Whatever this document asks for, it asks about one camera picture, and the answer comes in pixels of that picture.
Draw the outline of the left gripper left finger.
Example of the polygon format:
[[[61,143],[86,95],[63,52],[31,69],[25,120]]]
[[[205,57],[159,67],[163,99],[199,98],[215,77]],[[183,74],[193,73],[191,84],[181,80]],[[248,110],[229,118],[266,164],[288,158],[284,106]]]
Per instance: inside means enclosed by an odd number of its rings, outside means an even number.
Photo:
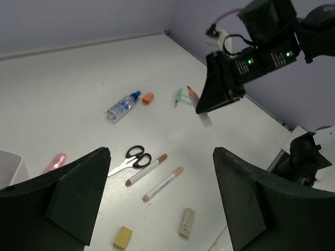
[[[61,168],[1,189],[1,250],[84,250],[111,161],[100,147]]]

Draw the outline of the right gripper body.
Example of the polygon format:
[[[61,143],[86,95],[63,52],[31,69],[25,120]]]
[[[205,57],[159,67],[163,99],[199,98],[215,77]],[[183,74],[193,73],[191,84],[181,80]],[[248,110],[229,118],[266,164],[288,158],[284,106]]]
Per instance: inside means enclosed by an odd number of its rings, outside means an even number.
[[[229,69],[229,59],[221,51],[206,56],[207,77],[196,113],[210,112],[239,101],[246,94],[243,85],[237,84]]]

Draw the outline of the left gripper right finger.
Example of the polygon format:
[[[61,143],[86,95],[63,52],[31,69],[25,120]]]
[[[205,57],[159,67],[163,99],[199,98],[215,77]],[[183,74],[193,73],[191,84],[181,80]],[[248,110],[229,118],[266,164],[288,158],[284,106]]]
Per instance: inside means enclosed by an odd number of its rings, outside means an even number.
[[[234,250],[334,250],[334,193],[260,169],[223,147],[213,152]]]

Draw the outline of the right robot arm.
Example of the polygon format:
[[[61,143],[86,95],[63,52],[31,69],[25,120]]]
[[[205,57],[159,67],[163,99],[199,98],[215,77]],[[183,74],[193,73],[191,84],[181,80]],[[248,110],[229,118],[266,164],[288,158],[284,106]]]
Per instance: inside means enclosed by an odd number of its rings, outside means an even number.
[[[196,113],[233,104],[245,96],[244,85],[296,61],[306,63],[334,56],[334,5],[325,4],[299,19],[291,1],[252,1],[237,11],[249,39],[247,47],[233,53],[225,45],[231,35],[212,24],[206,35],[218,41],[218,51],[206,57],[207,77]]]

